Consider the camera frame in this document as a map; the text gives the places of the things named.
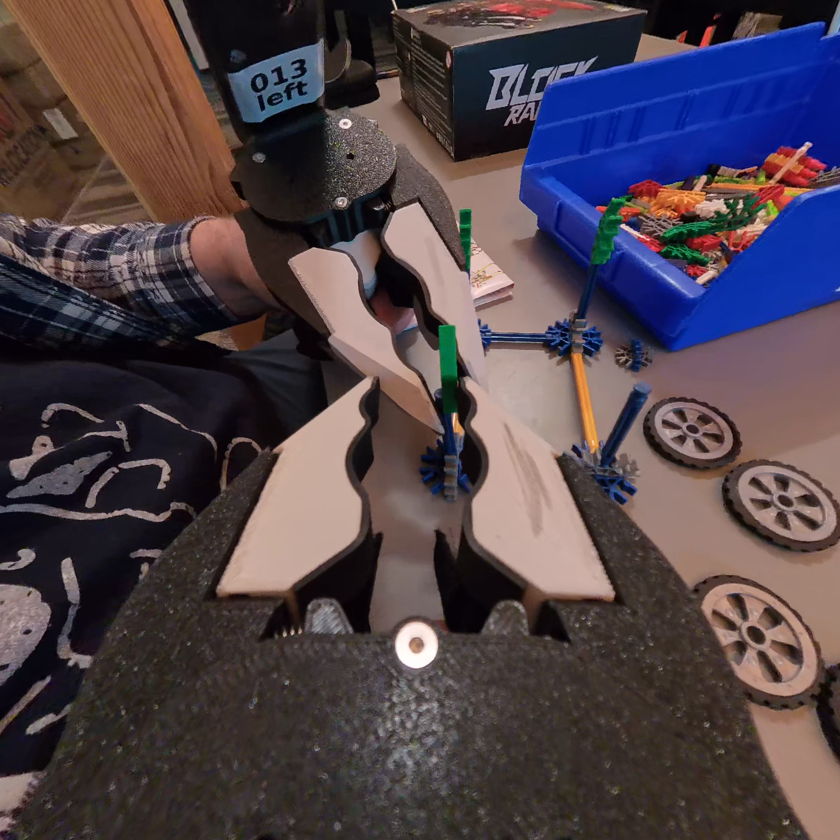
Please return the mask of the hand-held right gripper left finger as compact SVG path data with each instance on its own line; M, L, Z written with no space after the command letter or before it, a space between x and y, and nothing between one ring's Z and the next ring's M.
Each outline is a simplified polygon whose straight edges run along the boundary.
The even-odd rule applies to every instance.
M363 379L275 449L275 464L217 583L220 598L307 598L331 566L361 547L370 504L356 448L378 418L380 382Z

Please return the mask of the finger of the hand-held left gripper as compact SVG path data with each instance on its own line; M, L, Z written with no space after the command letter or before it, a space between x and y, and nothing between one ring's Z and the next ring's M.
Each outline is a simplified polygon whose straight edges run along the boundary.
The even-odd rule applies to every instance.
M364 298L354 258L341 250L310 248L288 265L328 331L331 350L359 374L378 378L383 392L406 414L442 433L424 380L401 360L392 332Z
M396 267L397 286L412 299L425 339L437 345L438 328L456 328L458 369L487 388L489 377L469 281L431 217L418 201L401 206L381 232L384 253Z

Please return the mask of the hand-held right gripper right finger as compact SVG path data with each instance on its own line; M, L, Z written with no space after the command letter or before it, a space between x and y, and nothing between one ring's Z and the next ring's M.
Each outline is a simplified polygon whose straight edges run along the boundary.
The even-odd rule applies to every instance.
M513 598L525 605L614 601L560 453L483 388L464 393L465 430L479 454L459 549L459 572L470 595L486 605Z

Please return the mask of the blue yellow toy rod frame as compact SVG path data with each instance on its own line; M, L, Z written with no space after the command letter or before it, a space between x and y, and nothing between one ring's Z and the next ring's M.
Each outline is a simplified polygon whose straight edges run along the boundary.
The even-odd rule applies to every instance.
M583 444L574 445L572 455L611 500L623 505L636 494L637 489L634 484L635 468L630 462L620 461L618 449L647 402L651 388L643 382L635 384L610 435L602 442L596 432L585 359L596 357L603 345L600 330L588 323L587 315L594 297L597 272L607 263L594 268L589 265L579 305L566 320L557 321L545 331L534 333L495 332L487 325L480 324L479 334L484 350L493 343L538 343L570 362L584 433ZM438 437L435 447L428 447L421 456L419 475L433 495L455 501L460 491L471 491L470 480L461 462L466 432L459 416L459 434L453 431L443 413L440 390L436 393L434 404L440 410L444 431Z

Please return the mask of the pile of colourful toy pieces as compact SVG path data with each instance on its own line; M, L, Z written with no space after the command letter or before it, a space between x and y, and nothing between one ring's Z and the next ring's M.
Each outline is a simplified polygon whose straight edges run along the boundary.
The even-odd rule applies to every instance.
M838 166L811 147L781 146L749 167L709 164L682 182L631 184L619 195L627 201L619 232L707 287L795 198L838 186Z

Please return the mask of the blue bin with white label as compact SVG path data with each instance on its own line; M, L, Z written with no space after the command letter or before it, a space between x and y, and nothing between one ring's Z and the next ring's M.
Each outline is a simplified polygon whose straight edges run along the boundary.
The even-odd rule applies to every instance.
M596 206L709 164L757 165L813 144L838 165L838 36L821 24L618 66L552 84L521 170L539 228L589 265ZM702 287L634 236L616 238L598 287L669 350L838 301L838 186L795 197L755 244Z

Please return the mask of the person's left forearm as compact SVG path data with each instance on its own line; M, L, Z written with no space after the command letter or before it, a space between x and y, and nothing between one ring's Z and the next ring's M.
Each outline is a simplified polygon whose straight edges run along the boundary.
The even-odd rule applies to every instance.
M242 322L196 265L193 234L208 220L69 226L2 213L2 341L183 348Z

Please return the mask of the person's left hand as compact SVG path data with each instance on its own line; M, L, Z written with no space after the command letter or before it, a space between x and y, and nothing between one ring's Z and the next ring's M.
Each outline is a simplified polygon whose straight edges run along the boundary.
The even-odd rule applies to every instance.
M190 234L190 250L198 274L240 322L281 310L259 277L245 235L232 217L199 221Z

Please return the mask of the toy instruction sheet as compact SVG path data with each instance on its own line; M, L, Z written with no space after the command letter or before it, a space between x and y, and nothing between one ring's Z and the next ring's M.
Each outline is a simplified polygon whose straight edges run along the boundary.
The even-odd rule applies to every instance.
M476 310L512 298L514 283L474 239L470 242L469 284Z

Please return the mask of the black toy wheel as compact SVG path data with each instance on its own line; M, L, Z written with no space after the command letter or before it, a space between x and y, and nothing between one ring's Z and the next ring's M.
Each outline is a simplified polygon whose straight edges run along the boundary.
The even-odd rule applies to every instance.
M754 459L722 481L725 508L744 528L784 549L813 553L839 541L839 506L831 491L792 465Z
M822 734L839 761L839 663L828 666L815 708Z
M692 591L745 697L776 711L816 704L822 651L785 599L737 575L711 576Z
M643 424L651 448L667 461L691 469L717 469L741 454L736 424L720 408L686 396L654 404Z

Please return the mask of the person's dark printed shirt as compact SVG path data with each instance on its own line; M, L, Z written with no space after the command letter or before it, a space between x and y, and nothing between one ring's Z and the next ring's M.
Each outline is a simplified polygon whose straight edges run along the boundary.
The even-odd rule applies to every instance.
M170 543L326 406L285 333L251 351L2 341L2 791L49 763L104 634Z

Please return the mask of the black toy box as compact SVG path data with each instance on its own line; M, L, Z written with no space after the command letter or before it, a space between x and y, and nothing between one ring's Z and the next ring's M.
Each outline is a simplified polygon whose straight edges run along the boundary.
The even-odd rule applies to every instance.
M633 62L646 15L593 1L399 7L402 100L454 161L525 149L547 87Z

